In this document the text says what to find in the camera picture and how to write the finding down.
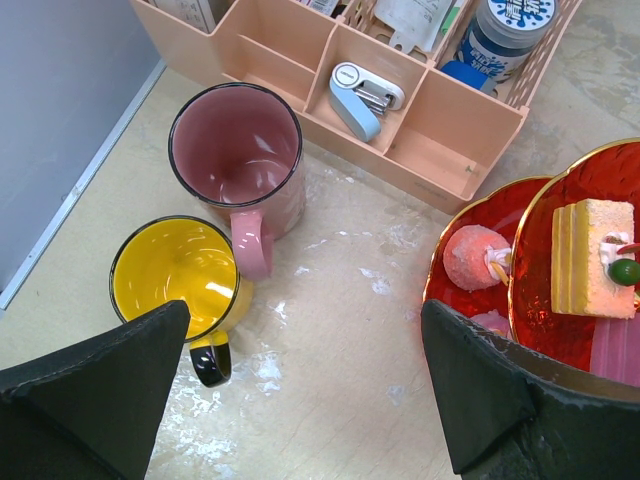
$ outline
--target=whipped cream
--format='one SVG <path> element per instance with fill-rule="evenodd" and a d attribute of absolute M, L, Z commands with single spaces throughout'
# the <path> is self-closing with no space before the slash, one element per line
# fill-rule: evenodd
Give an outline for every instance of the whipped cream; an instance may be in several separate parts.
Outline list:
<path fill-rule="evenodd" d="M 605 236 L 613 237 L 620 242 L 624 242 L 624 244 L 631 243 L 631 238 L 626 232 L 609 232 Z M 602 268 L 604 268 L 604 274 L 609 277 L 609 266 L 615 262 L 616 260 L 620 260 L 621 258 L 634 258 L 633 254 L 620 255 L 618 250 L 620 247 L 624 245 L 618 245 L 616 243 L 606 243 L 605 241 L 600 242 L 600 263 L 602 263 Z"/>
<path fill-rule="evenodd" d="M 504 269 L 504 273 L 509 275 L 511 270 L 511 262 L 507 261 L 508 256 L 511 255 L 510 248 L 499 248 L 494 250 L 493 247 L 487 247 L 484 254 L 484 264 L 489 270 L 489 275 L 494 280 L 500 280 L 500 275 L 496 272 L 496 269 L 491 266 L 492 263 L 497 263 Z"/>

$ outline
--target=beige tabletop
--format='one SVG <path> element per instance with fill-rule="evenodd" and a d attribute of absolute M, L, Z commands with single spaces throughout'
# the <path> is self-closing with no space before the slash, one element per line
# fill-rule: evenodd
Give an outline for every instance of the beige tabletop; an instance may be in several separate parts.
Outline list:
<path fill-rule="evenodd" d="M 584 0 L 481 195 L 638 136 L 636 2 Z M 163 215 L 208 218 L 166 153 L 174 115 L 200 88 L 162 76 L 0 321 L 0 368 L 118 326 L 108 273 L 121 242 Z M 184 351 L 150 479 L 455 477 L 419 324 L 449 217 L 317 146 L 305 152 L 308 209 L 231 334 L 233 378 L 204 388 Z"/>

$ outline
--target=blue and white stapler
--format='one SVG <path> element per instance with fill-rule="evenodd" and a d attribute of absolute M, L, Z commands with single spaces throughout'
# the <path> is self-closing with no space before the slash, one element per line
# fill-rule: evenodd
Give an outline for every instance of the blue and white stapler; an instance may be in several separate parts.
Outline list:
<path fill-rule="evenodd" d="M 331 106 L 363 142 L 380 133 L 380 120 L 387 110 L 399 110 L 404 92 L 397 85 L 355 63 L 343 62 L 333 69 L 329 81 Z"/>

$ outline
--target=jar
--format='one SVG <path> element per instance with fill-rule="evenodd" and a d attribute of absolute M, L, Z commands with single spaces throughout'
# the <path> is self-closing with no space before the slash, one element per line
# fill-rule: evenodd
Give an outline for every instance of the jar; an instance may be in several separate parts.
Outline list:
<path fill-rule="evenodd" d="M 551 26 L 556 0 L 480 0 L 456 58 L 502 83 Z"/>

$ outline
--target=black rim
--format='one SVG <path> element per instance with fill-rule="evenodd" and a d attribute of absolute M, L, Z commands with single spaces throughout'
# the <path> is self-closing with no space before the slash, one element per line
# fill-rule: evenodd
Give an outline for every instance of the black rim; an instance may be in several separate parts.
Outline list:
<path fill-rule="evenodd" d="M 147 228 L 151 227 L 152 225 L 155 225 L 156 223 L 161 223 L 161 222 L 164 222 L 164 221 L 167 221 L 167 220 L 192 220 L 194 222 L 201 223 L 202 225 L 205 225 L 205 226 L 215 230 L 216 232 L 218 232 L 218 234 L 220 234 L 220 236 L 224 239 L 224 241 L 227 242 L 227 245 L 229 246 L 229 249 L 231 250 L 232 255 L 233 255 L 233 246 L 231 245 L 231 241 L 224 234 L 224 232 L 222 230 L 220 230 L 218 227 L 216 227 L 215 225 L 213 225 L 212 223 L 209 223 L 209 222 L 207 222 L 205 220 L 202 220 L 201 218 L 192 217 L 190 215 L 170 215 L 170 216 L 167 216 L 167 217 L 156 218 L 155 220 L 151 220 L 150 222 L 145 223 L 143 226 L 141 226 L 136 231 L 134 231 L 131 235 L 129 235 L 127 237 L 127 239 L 122 243 L 122 245 L 118 249 L 118 253 L 116 253 L 115 258 L 113 259 L 113 263 L 111 263 L 111 270 L 109 271 L 109 296 L 111 297 L 111 305 L 113 305 L 113 309 L 116 311 L 116 314 L 118 315 L 118 317 L 120 318 L 120 321 L 122 323 L 129 323 L 130 320 L 127 320 L 126 318 L 124 318 L 124 315 L 122 315 L 122 312 L 120 311 L 120 308 L 118 307 L 118 303 L 116 302 L 116 295 L 115 295 L 115 291 L 114 291 L 114 288 L 113 288 L 113 279 L 114 279 L 114 275 L 115 275 L 115 271 L 116 271 L 116 266 L 118 265 L 118 261 L 120 260 L 120 257 L 122 256 L 122 252 L 124 252 L 124 250 L 127 248 L 129 243 L 135 237 L 137 237 L 141 232 L 143 232 Z M 191 337 L 191 338 L 186 338 L 184 343 L 189 343 L 189 342 L 193 342 L 194 340 L 198 340 L 199 338 L 202 338 L 205 335 L 210 334 L 213 330 L 215 330 L 224 321 L 224 319 L 227 317 L 227 314 L 233 308 L 233 305 L 236 302 L 236 298 L 238 297 L 238 291 L 239 290 L 240 290 L 240 272 L 238 271 L 238 266 L 236 265 L 236 286 L 235 286 L 235 288 L 233 290 L 233 296 L 231 297 L 231 300 L 229 301 L 229 306 L 224 311 L 222 316 L 218 319 L 218 321 L 215 322 L 211 327 L 209 327 L 207 330 L 205 330 L 204 332 L 202 332 L 199 335 L 196 335 L 196 336 Z"/>
<path fill-rule="evenodd" d="M 273 96 L 289 112 L 289 115 L 291 116 L 291 119 L 293 120 L 293 124 L 295 125 L 296 132 L 298 134 L 298 151 L 296 152 L 296 160 L 295 160 L 295 162 L 293 164 L 293 167 L 291 168 L 291 171 L 286 176 L 286 178 L 280 183 L 280 185 L 278 185 L 276 188 L 271 190 L 266 195 L 263 195 L 262 197 L 260 197 L 260 198 L 258 198 L 256 200 L 251 200 L 251 201 L 244 202 L 244 203 L 216 202 L 215 200 L 211 200 L 210 198 L 202 196 L 200 193 L 195 191 L 187 182 L 185 182 L 185 180 L 182 178 L 182 175 L 180 175 L 180 172 L 178 171 L 178 168 L 176 167 L 175 159 L 173 158 L 173 136 L 175 134 L 176 127 L 178 126 L 178 122 L 180 121 L 180 117 L 182 117 L 182 114 L 186 111 L 187 108 L 189 108 L 191 106 L 191 104 L 193 102 L 198 100 L 203 95 L 206 95 L 207 93 L 212 92 L 214 90 L 220 90 L 220 89 L 229 88 L 229 87 L 248 87 L 248 88 L 253 88 L 255 90 L 259 90 L 261 92 L 268 93 L 269 95 Z M 178 115 L 176 115 L 176 118 L 173 120 L 173 124 L 171 125 L 171 131 L 169 132 L 169 163 L 171 164 L 171 169 L 173 170 L 173 174 L 176 176 L 176 178 L 178 179 L 180 184 L 184 188 L 186 188 L 187 191 L 189 193 L 191 193 L 191 195 L 193 195 L 194 197 L 198 198 L 199 200 L 202 200 L 203 202 L 208 203 L 210 205 L 215 205 L 216 207 L 227 207 L 227 208 L 250 207 L 252 205 L 256 205 L 257 203 L 260 203 L 260 202 L 266 200 L 267 198 L 271 197 L 272 195 L 277 193 L 282 187 L 284 187 L 284 185 L 289 181 L 289 179 L 293 176 L 293 174 L 298 169 L 298 165 L 300 164 L 300 160 L 302 158 L 302 146 L 303 146 L 302 143 L 303 143 L 303 140 L 302 140 L 302 128 L 300 128 L 300 122 L 298 122 L 298 117 L 296 117 L 296 114 L 291 109 L 289 104 L 287 102 L 285 102 L 282 99 L 282 97 L 280 97 L 277 93 L 272 92 L 268 88 L 261 87 L 260 85 L 255 85 L 253 83 L 246 83 L 246 82 L 222 83 L 220 85 L 215 85 L 213 87 L 207 88 L 206 90 L 203 90 L 202 92 L 198 93 L 196 96 L 192 97 L 191 100 L 189 100 L 187 103 L 185 103 L 184 106 L 180 109 L 180 111 L 178 112 Z"/>

